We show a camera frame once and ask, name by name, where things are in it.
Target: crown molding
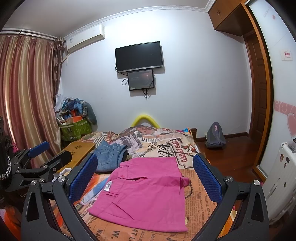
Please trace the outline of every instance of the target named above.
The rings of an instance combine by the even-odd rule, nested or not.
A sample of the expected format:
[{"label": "crown molding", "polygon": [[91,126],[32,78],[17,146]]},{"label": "crown molding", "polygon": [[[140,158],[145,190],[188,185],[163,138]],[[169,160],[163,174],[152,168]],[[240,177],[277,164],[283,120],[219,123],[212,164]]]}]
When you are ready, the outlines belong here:
[{"label": "crown molding", "polygon": [[205,12],[209,12],[215,2],[216,2],[216,0],[209,0],[207,5],[205,6]]},{"label": "crown molding", "polygon": [[214,3],[215,0],[209,0],[208,4],[206,5],[206,8],[200,8],[200,7],[187,7],[187,6],[156,6],[156,7],[143,7],[143,8],[137,8],[137,9],[133,9],[133,10],[128,10],[125,12],[120,12],[120,13],[116,13],[104,18],[101,18],[99,20],[96,20],[92,23],[89,23],[77,30],[75,30],[74,32],[68,34],[66,37],[64,37],[65,40],[73,37],[76,34],[81,33],[82,31],[89,29],[93,26],[96,26],[100,23],[103,23],[105,21],[114,19],[114,18],[118,18],[121,16],[125,16],[125,15],[129,15],[129,14],[133,14],[133,13],[138,13],[138,12],[147,12],[147,11],[154,11],[154,10],[190,10],[190,11],[199,11],[199,12],[208,12],[207,8],[210,10],[212,4]]}]

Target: red heart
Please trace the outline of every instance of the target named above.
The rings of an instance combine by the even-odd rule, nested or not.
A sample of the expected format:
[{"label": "red heart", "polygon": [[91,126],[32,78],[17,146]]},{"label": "red heart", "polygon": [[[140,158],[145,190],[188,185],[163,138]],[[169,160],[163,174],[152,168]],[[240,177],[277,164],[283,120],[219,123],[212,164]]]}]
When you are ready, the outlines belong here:
[{"label": "red heart", "polygon": [[289,113],[287,116],[287,124],[291,134],[291,137],[296,135],[296,118],[293,113]]}]

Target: ceiling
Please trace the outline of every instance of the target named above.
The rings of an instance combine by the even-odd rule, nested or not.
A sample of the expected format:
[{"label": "ceiling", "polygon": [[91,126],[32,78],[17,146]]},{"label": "ceiling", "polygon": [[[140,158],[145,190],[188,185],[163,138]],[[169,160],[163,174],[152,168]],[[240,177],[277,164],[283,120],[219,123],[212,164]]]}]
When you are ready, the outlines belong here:
[{"label": "ceiling", "polygon": [[5,28],[64,37],[98,19],[143,7],[187,6],[208,11],[214,0],[25,0]]}]

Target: television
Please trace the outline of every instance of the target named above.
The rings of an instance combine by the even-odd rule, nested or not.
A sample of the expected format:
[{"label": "television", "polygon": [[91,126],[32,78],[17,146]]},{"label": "television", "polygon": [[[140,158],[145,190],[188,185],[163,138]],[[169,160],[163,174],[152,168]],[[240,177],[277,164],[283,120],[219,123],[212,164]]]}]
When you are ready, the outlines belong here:
[{"label": "television", "polygon": [[163,67],[159,41],[117,48],[115,58],[117,73]]},{"label": "television", "polygon": [[130,91],[154,88],[153,70],[144,69],[128,72],[128,88]]}]

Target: white label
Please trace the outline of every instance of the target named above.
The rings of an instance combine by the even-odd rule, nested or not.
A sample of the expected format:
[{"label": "white label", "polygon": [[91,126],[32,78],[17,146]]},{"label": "white label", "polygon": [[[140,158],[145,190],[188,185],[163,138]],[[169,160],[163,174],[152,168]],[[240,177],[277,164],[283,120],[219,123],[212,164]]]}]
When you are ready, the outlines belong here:
[{"label": "white label", "polygon": [[111,187],[112,181],[107,182],[104,191],[109,191],[110,187]]},{"label": "white label", "polygon": [[291,51],[290,50],[282,50],[281,51],[281,59],[282,59],[282,61],[293,61]]}]

